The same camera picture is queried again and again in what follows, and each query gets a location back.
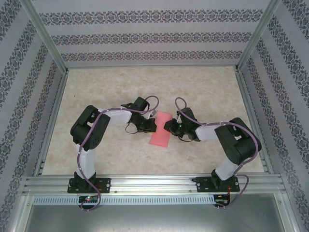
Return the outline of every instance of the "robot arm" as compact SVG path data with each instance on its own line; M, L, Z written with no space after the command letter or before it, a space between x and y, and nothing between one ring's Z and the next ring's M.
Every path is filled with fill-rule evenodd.
M182 112L197 121L190 108L184 108ZM230 120L230 122L238 124L251 132L246 124L238 117ZM255 154L255 144L251 136L245 131L231 125L201 126L177 111L177 119L172 119L167 122L164 129L179 138L182 138L186 134L189 139L197 142L219 139L225 151L226 158L211 173L211 181L217 189L234 176L235 171L241 167L244 161L250 159ZM260 141L255 135L254 137L257 140L258 150L261 150L262 146Z
M138 97L134 103L128 103L121 106L127 109L143 111L148 105L149 103L146 100ZM103 110L89 105L85 108L83 113L74 123L70 134L73 136L73 141L76 143L77 151L79 151L80 145L90 131L91 124L96 120L102 111ZM155 111L152 111L151 114L148 114L147 118L145 118L145 115L141 115L140 113L133 113L127 110L113 110L104 113L96 123L96 126L94 127L89 139L83 146L80 154L79 162L85 177L87 179L91 179L93 176L95 177L95 148L101 142L108 125L118 123L133 123L136 126L138 132L155 132L155 119L149 118L150 115L154 114ZM74 176L77 179L84 179L79 169L76 171Z

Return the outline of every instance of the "decorative border pattern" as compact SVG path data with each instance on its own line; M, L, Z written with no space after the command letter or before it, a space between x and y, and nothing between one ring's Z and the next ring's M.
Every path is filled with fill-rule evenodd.
M29 20L26 28L23 31L22 36L18 40L18 43L14 48L14 51L12 52L12 56L7 62L7 66L5 66L4 71L1 73L0 108L2 107L2 103L5 101L5 98L8 95L9 90L11 89L13 80L16 78L17 71L20 69L22 62L24 61L26 53L33 41L36 32L37 31L34 25Z
M239 59L242 51L94 52L61 54L66 62L160 59Z
M139 33L52 36L59 45L148 43L246 43L250 32Z
M52 65L50 67L50 70L48 72L47 78L45 80L44 87L42 89L38 105L36 107L36 111L34 112L32 122L30 123L29 131L27 132L27 137L25 139L25 142L23 144L23 148L20 152L18 163L16 164L14 175L12 176L12 180L10 181L10 187L8 189L8 194L4 197L4 204L2 205L2 210L0 212L0 231L5 231L6 226L8 225L9 218L12 213L13 204L16 200L16 195L18 193L18 189L20 187L20 182L22 180L22 176L25 172L28 157L30 155L33 141L35 139L35 135L37 133L37 130L39 128L39 124L41 121L41 118L43 117L43 111L48 99L49 92L51 90L53 80L55 78L55 74L57 72L57 65L53 61Z
M289 152L286 149L284 139L280 132L280 128L273 114L268 97L266 95L261 78L252 57L248 59L247 66L250 71L259 100L263 107L264 115L271 131L271 135L274 139L283 169L286 172L285 175L287 176L296 204L298 205L298 211L302 215L302 220L304 221L305 228L309 230L309 206L307 205L308 202L305 199L304 191L301 189L301 184L299 183L299 178L296 174L296 170L294 169L294 165L290 161L291 158L289 156Z
M19 0L7 0L0 10L0 43L21 9Z
M306 40L309 39L309 7L303 0L284 0L286 8L293 16L299 29L303 30Z
M2 144L0 145L0 174L2 174L2 169L5 167L6 160L11 152L11 147L15 141L47 53L48 50L44 43L42 43L26 80L25 86L23 87L20 97L18 98L17 106L15 107L12 118L10 119L7 131L4 133Z
M41 13L46 26L108 23L257 22L263 10L160 10Z
M272 34L272 38L275 40L290 73L293 75L301 95L305 97L304 101L306 102L306 106L309 108L308 72L304 70L301 60L298 58L289 38L286 36L286 33L275 16L270 20L268 30Z
M260 120L259 120L259 118L257 116L257 112L256 112L256 109L255 109L255 106L254 106L251 94L249 92L249 88L248 88L247 82L245 80L245 75L244 75L243 71L241 71L241 74L242 74L242 77L243 77L243 79L245 81L245 85L247 87L247 91L248 91L248 94L249 94L249 97L250 97L251 105L252 105L252 108L254 110L254 114L255 114L255 118L256 118L257 124L259 125L259 129L260 129L260 132L261 132L261 135L262 135L262 139L263 139L264 144L265 144L266 151L267 151L268 154L270 154L268 146L267 146L267 143L266 143L266 140L265 140L265 137L264 137L264 134L263 134L263 130L262 130L262 127L261 127L261 124L260 124ZM275 166L274 166L272 158L270 156L269 156L269 160L270 160L270 164L271 164L271 167L272 167L273 171L276 173Z
M289 125L291 134L294 136L294 141L299 150L299 154L302 155L302 160L306 164L306 168L309 168L309 141L305 137L306 134L303 132L303 127L300 121L297 119L297 114L294 112L292 102L289 100L288 94L283 86L283 82L276 70L275 64L271 59L269 52L261 39L257 45L256 50L258 51L260 58L263 62L265 70L268 74L269 80L272 83L273 89L278 97L282 112L286 118L286 122Z

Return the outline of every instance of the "patterned wallpaper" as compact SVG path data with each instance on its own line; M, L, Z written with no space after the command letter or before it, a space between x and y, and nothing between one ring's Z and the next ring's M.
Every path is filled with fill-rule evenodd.
M35 0L69 68L235 65L269 0Z
M283 0L242 70L275 172L309 231L309 7Z
M45 137L62 74L17 0L0 0L0 232Z

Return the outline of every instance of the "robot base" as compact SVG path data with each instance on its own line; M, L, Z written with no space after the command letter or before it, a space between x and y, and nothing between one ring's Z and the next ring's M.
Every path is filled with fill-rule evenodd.
M227 192L230 187L230 192L239 192L239 182L236 176L233 176L226 181L222 181L220 186L215 186L211 181L211 176L200 176L192 179L197 184L197 192Z
M110 193L111 179L110 178L96 178L96 174L89 178L89 181L98 188L100 193ZM97 193L84 179L82 179L76 172L74 178L69 180L68 193Z

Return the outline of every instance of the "pink foam block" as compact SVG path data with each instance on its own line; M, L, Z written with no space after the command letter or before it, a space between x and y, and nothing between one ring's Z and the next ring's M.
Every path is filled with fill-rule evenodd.
M172 120L173 116L168 113L158 112L155 124L156 132L152 134L150 138L150 144L167 147L169 145L170 132L164 129L164 125L167 121Z

